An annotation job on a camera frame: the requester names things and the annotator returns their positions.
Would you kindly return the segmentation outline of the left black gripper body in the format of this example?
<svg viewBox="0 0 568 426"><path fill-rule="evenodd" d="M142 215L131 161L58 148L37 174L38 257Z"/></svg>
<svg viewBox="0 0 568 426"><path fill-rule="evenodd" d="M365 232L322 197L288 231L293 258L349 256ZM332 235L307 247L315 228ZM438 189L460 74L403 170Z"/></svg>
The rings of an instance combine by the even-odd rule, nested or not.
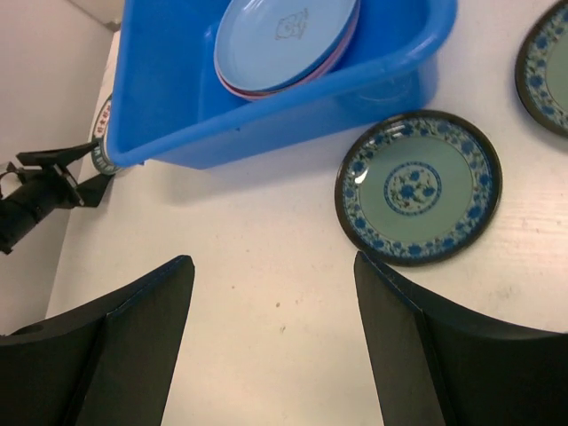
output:
<svg viewBox="0 0 568 426"><path fill-rule="evenodd" d="M6 255L55 209L84 206L79 185L66 166L26 169L13 162L2 164L1 178L11 174L20 186L7 196L1 195L1 251Z"/></svg>

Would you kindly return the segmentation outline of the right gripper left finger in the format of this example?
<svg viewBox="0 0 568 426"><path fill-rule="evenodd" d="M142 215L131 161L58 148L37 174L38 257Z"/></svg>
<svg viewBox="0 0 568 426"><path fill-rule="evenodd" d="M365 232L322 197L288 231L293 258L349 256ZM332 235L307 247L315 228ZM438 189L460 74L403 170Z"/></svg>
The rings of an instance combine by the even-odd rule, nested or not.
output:
<svg viewBox="0 0 568 426"><path fill-rule="evenodd" d="M194 283L190 256L1 338L3 425L159 425Z"/></svg>

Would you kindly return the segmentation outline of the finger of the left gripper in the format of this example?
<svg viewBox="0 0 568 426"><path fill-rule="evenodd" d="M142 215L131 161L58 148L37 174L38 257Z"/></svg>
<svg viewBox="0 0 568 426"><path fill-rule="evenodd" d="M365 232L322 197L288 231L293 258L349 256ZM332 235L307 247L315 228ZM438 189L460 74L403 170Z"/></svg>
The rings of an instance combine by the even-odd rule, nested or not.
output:
<svg viewBox="0 0 568 426"><path fill-rule="evenodd" d="M75 189L79 196L78 206L97 207L113 178L114 175L98 174L79 184Z"/></svg>
<svg viewBox="0 0 568 426"><path fill-rule="evenodd" d="M16 155L22 166L47 168L59 166L65 168L70 163L82 159L98 145L97 142L90 142L79 146L68 148L23 152Z"/></svg>

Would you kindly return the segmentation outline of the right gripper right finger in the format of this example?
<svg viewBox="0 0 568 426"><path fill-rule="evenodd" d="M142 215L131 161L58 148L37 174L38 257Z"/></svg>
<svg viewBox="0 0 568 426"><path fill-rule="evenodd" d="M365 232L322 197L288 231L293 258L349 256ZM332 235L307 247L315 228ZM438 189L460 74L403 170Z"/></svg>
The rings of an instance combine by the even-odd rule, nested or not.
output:
<svg viewBox="0 0 568 426"><path fill-rule="evenodd" d="M472 311L361 252L354 279L385 424L566 424L566 334Z"/></svg>

